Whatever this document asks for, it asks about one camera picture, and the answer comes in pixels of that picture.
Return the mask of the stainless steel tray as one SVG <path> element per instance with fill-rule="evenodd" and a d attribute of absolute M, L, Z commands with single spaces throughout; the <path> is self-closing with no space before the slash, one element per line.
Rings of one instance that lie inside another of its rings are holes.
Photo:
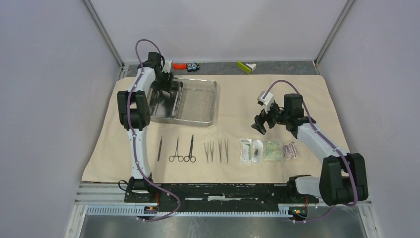
<path fill-rule="evenodd" d="M 174 119 L 180 107 L 183 82 L 174 81 L 169 91 L 159 91 L 150 87 L 148 103 L 153 119 Z"/>

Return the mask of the green printed gauze packet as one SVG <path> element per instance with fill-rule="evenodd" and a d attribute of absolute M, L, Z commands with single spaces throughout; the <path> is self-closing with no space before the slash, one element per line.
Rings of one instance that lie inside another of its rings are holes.
<path fill-rule="evenodd" d="M 266 141 L 263 161 L 264 162 L 283 162 L 284 161 L 283 143 L 281 141 Z"/>

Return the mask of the white pouch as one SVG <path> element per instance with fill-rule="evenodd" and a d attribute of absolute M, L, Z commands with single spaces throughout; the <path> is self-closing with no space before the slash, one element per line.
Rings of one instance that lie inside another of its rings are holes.
<path fill-rule="evenodd" d="M 240 158 L 242 164 L 251 164 L 252 162 L 252 140 L 248 138 L 240 138 Z"/>

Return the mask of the clear plastic bag item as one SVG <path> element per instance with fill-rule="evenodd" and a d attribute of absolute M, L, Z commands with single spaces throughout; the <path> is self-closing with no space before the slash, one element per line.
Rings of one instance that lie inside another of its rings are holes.
<path fill-rule="evenodd" d="M 252 162 L 261 163 L 264 143 L 261 140 L 256 139 L 256 140 L 253 140 L 252 144 L 253 144 Z"/>

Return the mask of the wire mesh steel basket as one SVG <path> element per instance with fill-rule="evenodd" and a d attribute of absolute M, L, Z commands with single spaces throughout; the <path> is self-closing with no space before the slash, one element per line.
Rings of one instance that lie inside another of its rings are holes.
<path fill-rule="evenodd" d="M 209 127 L 213 123 L 217 102 L 217 82 L 214 80 L 176 78 L 183 82 L 183 92 L 174 119 L 153 119 L 156 123 Z"/>

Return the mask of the dark packet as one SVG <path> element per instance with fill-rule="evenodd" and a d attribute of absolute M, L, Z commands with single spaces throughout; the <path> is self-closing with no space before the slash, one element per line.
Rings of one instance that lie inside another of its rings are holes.
<path fill-rule="evenodd" d="M 285 161 L 291 161 L 299 158 L 297 144 L 295 141 L 283 145 L 283 157 Z"/>

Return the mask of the beige cloth wrap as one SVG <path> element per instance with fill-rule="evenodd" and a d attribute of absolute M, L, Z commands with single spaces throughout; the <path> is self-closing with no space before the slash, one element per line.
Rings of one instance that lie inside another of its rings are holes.
<path fill-rule="evenodd" d="M 251 128 L 254 117 L 261 111 L 257 98 L 269 89 L 278 105 L 283 105 L 287 93 L 299 91 L 322 132 L 342 149 L 348 145 L 325 80 L 320 75 L 204 75 L 218 85 L 217 114 L 209 127 L 191 127 L 152 122 L 147 131 L 147 153 L 155 183 L 283 183 L 291 176 L 318 177 L 321 162 L 302 142 L 297 141 L 299 158 L 286 162 L 242 164 L 240 138 L 261 141 L 290 142 L 294 136 L 285 127 L 276 125 L 260 134 Z M 189 153 L 194 136 L 195 163 L 170 162 L 179 138 L 179 155 Z M 160 161 L 157 162 L 160 137 L 163 136 Z M 229 163 L 220 163 L 218 139 L 229 141 Z M 204 143 L 214 142 L 214 162 L 207 163 Z"/>

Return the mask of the long steel tweezers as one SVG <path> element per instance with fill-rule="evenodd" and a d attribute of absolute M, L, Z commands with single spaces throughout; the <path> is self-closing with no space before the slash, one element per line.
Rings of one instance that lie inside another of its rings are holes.
<path fill-rule="evenodd" d="M 229 141 L 228 139 L 218 139 L 218 154 L 220 163 L 229 163 Z"/>

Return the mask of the green white brush tool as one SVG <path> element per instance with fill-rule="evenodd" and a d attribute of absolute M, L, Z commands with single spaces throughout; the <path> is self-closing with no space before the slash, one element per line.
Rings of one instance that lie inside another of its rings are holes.
<path fill-rule="evenodd" d="M 257 67 L 255 63 L 244 63 L 241 61 L 236 62 L 237 67 L 240 68 L 242 71 L 244 71 L 247 74 L 251 74 Z"/>

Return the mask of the steel scalpel handle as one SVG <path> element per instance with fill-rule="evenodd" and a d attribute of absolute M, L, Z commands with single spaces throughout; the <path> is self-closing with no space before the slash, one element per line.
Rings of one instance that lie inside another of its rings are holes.
<path fill-rule="evenodd" d="M 158 148 L 157 162 L 159 162 L 159 161 L 160 161 L 161 149 L 162 149 L 162 143 L 163 143 L 163 136 L 161 136 L 161 137 L 160 137 L 160 141 L 159 141 L 159 148 Z"/>

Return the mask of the steel surgical forceps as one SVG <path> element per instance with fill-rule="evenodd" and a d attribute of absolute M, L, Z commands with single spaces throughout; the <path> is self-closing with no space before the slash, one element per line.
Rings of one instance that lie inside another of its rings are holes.
<path fill-rule="evenodd" d="M 214 142 L 210 141 L 210 142 L 204 143 L 204 148 L 205 148 L 206 162 L 213 163 L 214 162 Z"/>

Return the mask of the steel hemostat clamp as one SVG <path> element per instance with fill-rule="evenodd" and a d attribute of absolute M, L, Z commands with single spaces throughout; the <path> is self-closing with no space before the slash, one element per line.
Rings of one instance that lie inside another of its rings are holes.
<path fill-rule="evenodd" d="M 174 152 L 173 155 L 170 155 L 168 157 L 168 160 L 170 162 L 174 162 L 176 160 L 179 161 L 179 162 L 183 162 L 184 161 L 184 157 L 181 156 L 181 155 L 179 155 L 179 138 L 177 138 L 177 141 L 176 141 L 175 152 Z"/>

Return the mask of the steel surgical scissors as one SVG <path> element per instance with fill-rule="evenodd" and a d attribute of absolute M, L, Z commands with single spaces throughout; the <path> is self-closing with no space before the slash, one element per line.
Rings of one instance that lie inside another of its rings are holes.
<path fill-rule="evenodd" d="M 195 156 L 193 156 L 193 149 L 194 149 L 194 136 L 191 136 L 191 141 L 190 141 L 190 148 L 189 148 L 189 153 L 187 156 L 185 156 L 183 158 L 184 162 L 191 162 L 191 163 L 195 163 L 197 161 L 197 158 Z"/>

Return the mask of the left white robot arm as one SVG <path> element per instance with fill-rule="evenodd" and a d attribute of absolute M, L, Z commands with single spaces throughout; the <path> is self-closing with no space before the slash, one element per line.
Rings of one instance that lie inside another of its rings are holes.
<path fill-rule="evenodd" d="M 125 191 L 125 202 L 150 202 L 156 195 L 147 153 L 147 129 L 151 111 L 147 94 L 150 88 L 167 91 L 172 86 L 171 63 L 161 53 L 149 52 L 138 66 L 135 81 L 126 91 L 117 92 L 118 115 L 126 129 L 132 156 L 131 178 Z"/>

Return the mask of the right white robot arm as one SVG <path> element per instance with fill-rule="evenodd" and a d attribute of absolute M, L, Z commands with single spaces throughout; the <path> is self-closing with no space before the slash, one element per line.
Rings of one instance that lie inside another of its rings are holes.
<path fill-rule="evenodd" d="M 333 143 L 309 115 L 303 96 L 297 93 L 284 95 L 280 107 L 273 94 L 262 91 L 258 104 L 263 107 L 254 118 L 252 128 L 266 134 L 269 128 L 283 125 L 296 139 L 304 143 L 322 163 L 319 177 L 294 176 L 289 179 L 286 196 L 292 202 L 301 201 L 306 195 L 321 198 L 327 205 L 354 206 L 368 199 L 368 182 L 364 157 L 350 153 Z"/>

